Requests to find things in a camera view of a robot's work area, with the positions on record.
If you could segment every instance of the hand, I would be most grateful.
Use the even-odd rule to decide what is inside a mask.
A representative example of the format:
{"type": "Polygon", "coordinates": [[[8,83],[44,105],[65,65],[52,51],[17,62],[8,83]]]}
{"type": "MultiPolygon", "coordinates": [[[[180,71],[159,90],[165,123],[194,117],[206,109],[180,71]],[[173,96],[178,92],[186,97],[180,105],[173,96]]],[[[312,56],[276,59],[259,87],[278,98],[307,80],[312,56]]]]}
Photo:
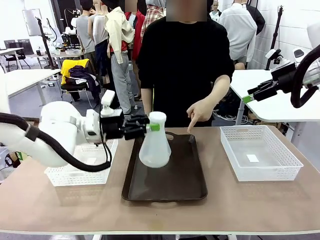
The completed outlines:
{"type": "Polygon", "coordinates": [[[90,13],[90,14],[96,14],[96,10],[91,9],[91,10],[89,11],[89,13],[90,13]]]}
{"type": "Polygon", "coordinates": [[[189,107],[186,111],[188,118],[191,118],[191,123],[187,130],[188,134],[197,122],[205,122],[212,117],[215,106],[208,98],[204,98],[189,107]]]}

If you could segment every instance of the white sheet of paper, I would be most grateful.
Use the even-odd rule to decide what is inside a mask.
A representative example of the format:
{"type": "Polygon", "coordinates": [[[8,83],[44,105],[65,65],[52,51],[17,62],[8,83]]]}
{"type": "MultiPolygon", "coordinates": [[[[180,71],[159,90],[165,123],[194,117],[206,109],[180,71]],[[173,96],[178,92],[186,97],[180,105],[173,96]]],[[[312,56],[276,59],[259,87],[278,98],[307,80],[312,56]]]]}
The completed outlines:
{"type": "Polygon", "coordinates": [[[93,165],[93,164],[95,164],[96,160],[97,160],[96,157],[89,157],[89,158],[87,159],[87,161],[86,161],[86,164],[87,164],[87,165],[93,165]]]}
{"type": "Polygon", "coordinates": [[[259,160],[258,160],[258,158],[257,158],[256,155],[254,155],[254,154],[247,154],[246,156],[248,157],[250,163],[259,163],[259,160]]]}

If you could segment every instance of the black shirt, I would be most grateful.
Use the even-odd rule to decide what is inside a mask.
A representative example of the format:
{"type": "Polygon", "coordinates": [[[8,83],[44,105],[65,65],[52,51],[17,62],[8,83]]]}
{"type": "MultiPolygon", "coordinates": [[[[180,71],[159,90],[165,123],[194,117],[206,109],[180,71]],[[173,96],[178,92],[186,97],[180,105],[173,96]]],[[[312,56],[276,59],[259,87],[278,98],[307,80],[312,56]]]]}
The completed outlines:
{"type": "Polygon", "coordinates": [[[246,9],[249,11],[251,17],[253,18],[253,20],[255,21],[255,23],[257,25],[256,34],[258,35],[264,29],[266,21],[265,21],[264,17],[262,16],[261,12],[257,8],[255,8],[254,6],[246,4],[246,9]]]}
{"type": "MultiPolygon", "coordinates": [[[[153,110],[166,127],[187,127],[187,109],[206,98],[211,82],[235,70],[226,29],[215,21],[185,24],[161,18],[148,26],[137,65],[141,88],[154,89],[153,110]]],[[[211,126],[211,121],[196,126],[211,126]]]]}

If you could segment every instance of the plaid shirt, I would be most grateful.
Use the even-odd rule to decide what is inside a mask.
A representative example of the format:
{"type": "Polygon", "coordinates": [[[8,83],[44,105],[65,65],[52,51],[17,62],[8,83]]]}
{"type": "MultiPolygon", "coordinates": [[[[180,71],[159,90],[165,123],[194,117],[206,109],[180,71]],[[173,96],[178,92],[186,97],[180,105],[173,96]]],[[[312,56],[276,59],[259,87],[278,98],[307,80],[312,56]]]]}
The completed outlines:
{"type": "Polygon", "coordinates": [[[146,6],[146,16],[141,29],[141,41],[144,37],[147,27],[154,21],[164,17],[164,7],[147,5],[146,6]]]}

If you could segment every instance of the yellow jacket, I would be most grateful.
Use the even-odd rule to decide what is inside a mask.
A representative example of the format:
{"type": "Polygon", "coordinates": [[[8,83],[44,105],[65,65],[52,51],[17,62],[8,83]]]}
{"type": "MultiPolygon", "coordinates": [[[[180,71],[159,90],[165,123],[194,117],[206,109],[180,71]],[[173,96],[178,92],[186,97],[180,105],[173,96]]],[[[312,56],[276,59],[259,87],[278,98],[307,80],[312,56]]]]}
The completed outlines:
{"type": "Polygon", "coordinates": [[[75,66],[86,67],[89,59],[84,60],[64,60],[61,68],[62,81],[61,85],[66,84],[66,78],[70,78],[69,70],[75,66]]]}

